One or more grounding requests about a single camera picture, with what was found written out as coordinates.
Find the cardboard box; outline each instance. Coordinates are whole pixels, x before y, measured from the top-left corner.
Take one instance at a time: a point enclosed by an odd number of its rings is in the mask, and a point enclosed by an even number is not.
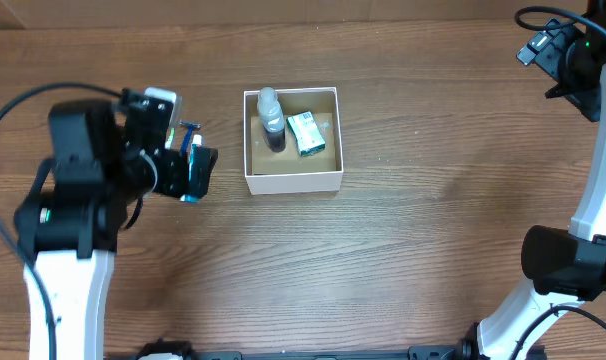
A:
[[[336,88],[276,90],[283,115],[311,111],[325,150],[301,157],[286,126],[285,150],[275,153],[263,138],[256,105],[259,91],[243,94],[245,179],[252,195],[338,191],[343,178],[343,149]]]

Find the plastic bottle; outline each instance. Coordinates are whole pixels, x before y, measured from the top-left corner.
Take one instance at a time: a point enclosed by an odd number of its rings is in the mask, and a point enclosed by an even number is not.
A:
[[[285,118],[276,91],[270,87],[261,89],[258,103],[259,117],[263,123],[267,146],[274,152],[285,149]]]

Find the small green box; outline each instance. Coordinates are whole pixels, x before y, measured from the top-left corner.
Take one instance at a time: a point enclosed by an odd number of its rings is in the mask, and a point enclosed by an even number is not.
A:
[[[311,112],[290,116],[287,124],[296,138],[299,155],[310,156],[325,149],[325,140]]]

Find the wooden table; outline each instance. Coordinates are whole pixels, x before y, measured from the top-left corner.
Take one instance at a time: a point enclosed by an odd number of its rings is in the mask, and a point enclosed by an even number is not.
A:
[[[146,202],[119,240],[106,351],[159,336],[246,353],[404,349],[456,341],[521,276],[523,236],[565,228],[597,126],[515,53],[511,21],[0,32],[0,107],[76,80],[158,86],[220,150],[210,195]],[[336,86],[345,176],[336,194],[257,196],[243,178],[243,90]],[[0,125],[8,223],[51,153],[56,92]],[[26,359],[18,261],[0,241],[0,359]],[[585,306],[606,320],[606,294]],[[605,333],[568,315],[543,338],[554,359],[606,359]]]

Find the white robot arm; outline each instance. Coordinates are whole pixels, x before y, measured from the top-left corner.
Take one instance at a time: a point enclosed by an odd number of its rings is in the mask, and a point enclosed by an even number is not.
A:
[[[114,253],[95,250],[78,259],[75,250],[42,252],[36,270],[47,288],[56,319],[58,359],[103,359],[105,303]],[[48,360],[45,308],[32,274],[23,275],[30,300],[30,360]]]
[[[569,233],[585,241],[606,236],[606,65],[601,72],[601,121],[587,186],[576,214],[570,222]],[[479,353],[492,360],[507,360],[526,328],[543,312],[555,305],[580,306],[577,296],[549,293],[539,294],[533,281],[525,276],[501,304],[498,310],[478,327]],[[528,349],[565,312],[548,317],[528,337],[518,359],[525,359]]]

